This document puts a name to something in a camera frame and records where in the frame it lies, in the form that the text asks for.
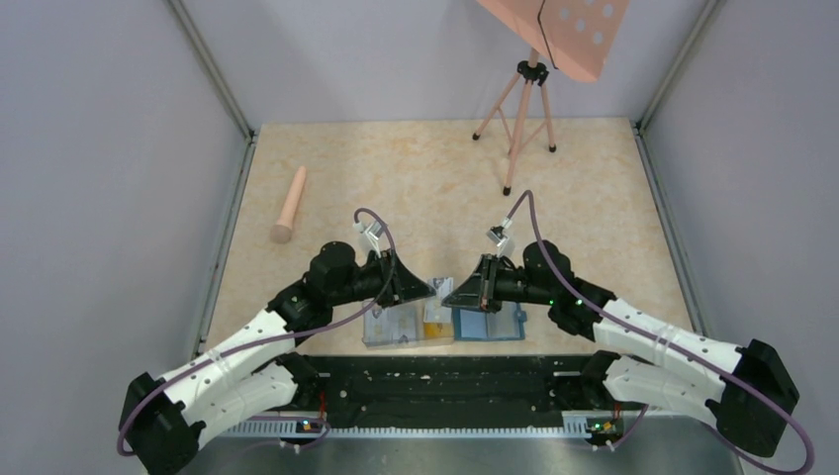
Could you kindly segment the clear acrylic card stand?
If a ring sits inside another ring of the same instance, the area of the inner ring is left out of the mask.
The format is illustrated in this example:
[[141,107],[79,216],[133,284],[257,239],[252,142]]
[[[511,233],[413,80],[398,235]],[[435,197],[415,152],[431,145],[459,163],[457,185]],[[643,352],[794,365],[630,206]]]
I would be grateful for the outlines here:
[[362,342],[368,349],[436,346],[454,341],[452,310],[439,298],[382,308],[363,316]]

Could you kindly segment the blue card holder wallet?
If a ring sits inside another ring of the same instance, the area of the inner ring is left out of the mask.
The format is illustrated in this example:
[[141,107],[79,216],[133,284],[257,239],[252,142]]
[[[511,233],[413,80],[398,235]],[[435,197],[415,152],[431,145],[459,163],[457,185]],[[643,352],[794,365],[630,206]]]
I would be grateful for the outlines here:
[[527,312],[520,304],[504,303],[496,313],[464,309],[452,311],[458,341],[515,341],[526,338]]

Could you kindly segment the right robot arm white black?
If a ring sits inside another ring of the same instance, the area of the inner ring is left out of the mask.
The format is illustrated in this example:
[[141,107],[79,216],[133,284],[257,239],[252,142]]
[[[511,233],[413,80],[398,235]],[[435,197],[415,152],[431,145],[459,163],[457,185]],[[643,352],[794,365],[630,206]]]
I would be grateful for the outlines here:
[[588,405],[658,406],[714,427],[749,454],[775,455],[799,392],[773,346],[718,341],[658,320],[576,276],[550,241],[529,244],[522,257],[516,266],[482,255],[444,306],[493,313],[505,303],[546,305],[560,330],[608,347],[580,381]]

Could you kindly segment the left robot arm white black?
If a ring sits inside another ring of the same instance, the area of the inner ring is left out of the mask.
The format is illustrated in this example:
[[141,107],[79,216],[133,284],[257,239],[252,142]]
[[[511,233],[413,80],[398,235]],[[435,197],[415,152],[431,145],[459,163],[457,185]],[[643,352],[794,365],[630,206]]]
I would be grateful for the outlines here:
[[137,457],[149,474],[175,474],[239,423],[288,404],[307,408],[318,393],[317,374],[295,349],[335,328],[334,308],[360,303],[369,311],[435,293],[392,249],[371,251],[359,265],[350,244],[325,244],[300,280],[232,336],[179,368],[130,383],[118,453]]

